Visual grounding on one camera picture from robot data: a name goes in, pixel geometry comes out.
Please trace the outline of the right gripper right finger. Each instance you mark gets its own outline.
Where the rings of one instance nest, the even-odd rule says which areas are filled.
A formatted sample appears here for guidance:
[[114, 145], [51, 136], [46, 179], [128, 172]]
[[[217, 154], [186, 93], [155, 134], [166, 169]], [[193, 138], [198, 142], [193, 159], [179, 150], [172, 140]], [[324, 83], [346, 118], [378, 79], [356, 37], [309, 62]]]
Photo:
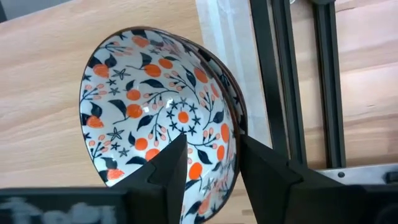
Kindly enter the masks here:
[[289, 168], [289, 160], [247, 136], [241, 136], [240, 169], [258, 224], [284, 224], [290, 188], [302, 176]]

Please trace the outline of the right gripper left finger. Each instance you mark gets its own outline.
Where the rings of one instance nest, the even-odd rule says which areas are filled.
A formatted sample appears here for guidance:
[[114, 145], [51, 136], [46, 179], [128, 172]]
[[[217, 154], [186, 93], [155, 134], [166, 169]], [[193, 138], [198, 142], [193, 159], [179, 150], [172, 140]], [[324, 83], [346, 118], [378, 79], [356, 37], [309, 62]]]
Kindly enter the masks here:
[[181, 134], [113, 186], [125, 191], [116, 224], [179, 224], [186, 178], [187, 137]]

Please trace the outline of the floral patterned ceramic bowl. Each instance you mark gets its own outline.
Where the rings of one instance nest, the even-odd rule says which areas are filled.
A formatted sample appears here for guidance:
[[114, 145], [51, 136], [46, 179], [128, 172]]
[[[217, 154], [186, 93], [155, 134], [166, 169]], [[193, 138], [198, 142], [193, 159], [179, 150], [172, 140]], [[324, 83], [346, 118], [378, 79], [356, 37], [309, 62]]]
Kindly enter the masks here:
[[221, 68], [197, 44], [151, 27], [107, 37], [80, 85], [80, 125], [90, 159], [114, 187], [178, 135], [187, 137], [179, 224], [225, 205], [238, 174], [238, 118]]
[[217, 105], [220, 100], [229, 100], [234, 108], [234, 117], [240, 133], [248, 131], [247, 111], [241, 90], [226, 65], [210, 51], [188, 39], [157, 31], [162, 38], [162, 48], [171, 56], [162, 57], [159, 65], [172, 69], [172, 63], [179, 56], [192, 58], [190, 68], [182, 68], [180, 73], [171, 70], [165, 73], [169, 87], [166, 92], [177, 92], [179, 100], [167, 105], [170, 129], [182, 133], [203, 134], [203, 141], [229, 138], [234, 131], [230, 121], [228, 105]]

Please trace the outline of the silver metal bracket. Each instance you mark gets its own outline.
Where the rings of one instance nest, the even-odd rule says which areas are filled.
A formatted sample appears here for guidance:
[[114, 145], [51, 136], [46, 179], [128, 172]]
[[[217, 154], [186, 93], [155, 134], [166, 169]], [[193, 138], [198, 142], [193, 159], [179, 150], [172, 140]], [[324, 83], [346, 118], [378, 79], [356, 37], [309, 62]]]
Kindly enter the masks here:
[[317, 170], [345, 185], [398, 184], [398, 163]]

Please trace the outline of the black shelf frame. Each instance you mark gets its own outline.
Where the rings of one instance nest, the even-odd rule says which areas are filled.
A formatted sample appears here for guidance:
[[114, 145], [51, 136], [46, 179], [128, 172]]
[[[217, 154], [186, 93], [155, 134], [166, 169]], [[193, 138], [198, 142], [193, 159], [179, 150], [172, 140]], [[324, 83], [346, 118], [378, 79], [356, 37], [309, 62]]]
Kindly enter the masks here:
[[272, 148], [307, 165], [290, 0], [250, 0]]

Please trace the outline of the black aluminium base frame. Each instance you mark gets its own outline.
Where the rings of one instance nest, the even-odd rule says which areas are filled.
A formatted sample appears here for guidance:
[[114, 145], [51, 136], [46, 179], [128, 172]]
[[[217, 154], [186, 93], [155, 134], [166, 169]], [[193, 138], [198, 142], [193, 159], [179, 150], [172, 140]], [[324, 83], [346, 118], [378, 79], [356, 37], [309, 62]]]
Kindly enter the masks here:
[[317, 42], [322, 97], [326, 166], [346, 166], [340, 65], [336, 31], [336, 0], [310, 0]]

